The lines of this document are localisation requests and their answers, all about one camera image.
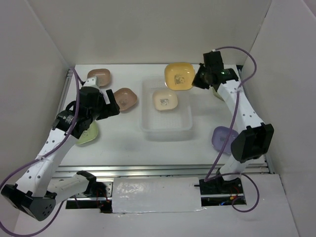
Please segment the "cream plate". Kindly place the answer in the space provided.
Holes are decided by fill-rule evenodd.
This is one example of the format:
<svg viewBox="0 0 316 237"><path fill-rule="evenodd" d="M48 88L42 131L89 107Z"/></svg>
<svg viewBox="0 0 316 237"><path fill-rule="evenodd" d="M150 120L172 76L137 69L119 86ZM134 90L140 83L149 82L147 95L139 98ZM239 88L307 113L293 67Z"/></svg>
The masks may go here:
<svg viewBox="0 0 316 237"><path fill-rule="evenodd" d="M154 108L157 111L169 111L178 106L176 93L169 89L157 90L152 96Z"/></svg>

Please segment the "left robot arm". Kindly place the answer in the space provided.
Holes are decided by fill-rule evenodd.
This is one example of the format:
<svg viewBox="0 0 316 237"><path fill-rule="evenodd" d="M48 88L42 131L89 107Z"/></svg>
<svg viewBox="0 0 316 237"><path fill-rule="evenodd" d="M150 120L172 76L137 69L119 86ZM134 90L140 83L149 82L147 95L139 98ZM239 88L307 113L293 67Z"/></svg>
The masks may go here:
<svg viewBox="0 0 316 237"><path fill-rule="evenodd" d="M113 91L105 95L95 87L84 86L78 91L78 101L69 103L52 126L39 155L14 184L6 184L1 194L15 208L38 221L45 220L56 204L77 194L92 197L97 193L96 177L87 171L78 171L73 177L51 184L52 176L68 151L95 120L119 114Z"/></svg>

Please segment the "purple plate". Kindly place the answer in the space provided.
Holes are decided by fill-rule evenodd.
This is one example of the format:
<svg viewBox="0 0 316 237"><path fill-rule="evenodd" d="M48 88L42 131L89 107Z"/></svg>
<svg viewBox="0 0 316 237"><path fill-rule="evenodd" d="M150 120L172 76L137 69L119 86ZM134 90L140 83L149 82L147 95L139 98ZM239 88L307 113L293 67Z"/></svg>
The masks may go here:
<svg viewBox="0 0 316 237"><path fill-rule="evenodd" d="M215 150L220 151L222 149L222 146L224 145L226 138L229 134L229 128L225 126L218 126L214 129L211 143ZM238 132L234 129L231 132L231 135L229 136L228 142L224 148L223 153L231 154L231 144L232 142L237 138Z"/></svg>

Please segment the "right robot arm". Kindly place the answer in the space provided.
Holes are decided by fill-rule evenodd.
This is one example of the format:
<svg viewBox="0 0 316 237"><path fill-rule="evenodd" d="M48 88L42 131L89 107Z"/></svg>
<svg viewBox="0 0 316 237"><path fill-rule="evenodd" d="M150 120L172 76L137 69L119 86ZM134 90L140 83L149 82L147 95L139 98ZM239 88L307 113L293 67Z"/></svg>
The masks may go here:
<svg viewBox="0 0 316 237"><path fill-rule="evenodd" d="M231 156L217 170L215 177L208 174L199 185L202 194L210 191L227 194L240 183L239 174L253 160L267 153L274 128L256 114L234 69L224 67L220 51L213 50L203 55L203 63L199 65L192 85L201 89L214 89L233 116L230 129L235 128L238 135L230 145Z"/></svg>

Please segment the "green plate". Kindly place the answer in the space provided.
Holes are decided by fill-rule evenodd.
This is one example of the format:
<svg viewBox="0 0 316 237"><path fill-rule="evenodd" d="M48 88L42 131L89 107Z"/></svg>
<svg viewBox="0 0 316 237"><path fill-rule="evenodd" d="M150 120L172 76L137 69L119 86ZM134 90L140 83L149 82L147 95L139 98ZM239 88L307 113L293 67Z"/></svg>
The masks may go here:
<svg viewBox="0 0 316 237"><path fill-rule="evenodd" d="M82 145L82 144L91 142L97 138L98 133L99 133L98 124L97 122L94 121L90 125L90 127L82 133L80 138L77 140L76 144Z"/></svg>
<svg viewBox="0 0 316 237"><path fill-rule="evenodd" d="M215 97L217 97L218 99L223 101L223 98L220 96L220 94L214 88L212 88L212 92L213 92L213 95Z"/></svg>

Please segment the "yellow plate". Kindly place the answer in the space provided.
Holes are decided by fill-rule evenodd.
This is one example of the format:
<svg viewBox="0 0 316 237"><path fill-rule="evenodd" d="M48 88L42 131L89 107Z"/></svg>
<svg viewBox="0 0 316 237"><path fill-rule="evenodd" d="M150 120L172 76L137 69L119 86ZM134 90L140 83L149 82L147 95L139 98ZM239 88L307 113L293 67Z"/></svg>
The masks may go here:
<svg viewBox="0 0 316 237"><path fill-rule="evenodd" d="M187 62L170 63L164 69L165 85L174 91L185 91L193 88L195 69Z"/></svg>

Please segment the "brown plate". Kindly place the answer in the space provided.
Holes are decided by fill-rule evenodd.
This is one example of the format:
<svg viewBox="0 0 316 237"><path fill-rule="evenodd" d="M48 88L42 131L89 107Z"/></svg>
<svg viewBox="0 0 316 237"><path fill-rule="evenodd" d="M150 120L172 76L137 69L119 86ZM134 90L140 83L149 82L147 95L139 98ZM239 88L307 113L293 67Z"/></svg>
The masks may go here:
<svg viewBox="0 0 316 237"><path fill-rule="evenodd" d="M120 111L129 110L138 101L137 95L130 88L120 88L114 93L114 97Z"/></svg>
<svg viewBox="0 0 316 237"><path fill-rule="evenodd" d="M99 87L103 88L111 83L111 73L108 69L93 69L87 74L87 78L97 77Z"/></svg>

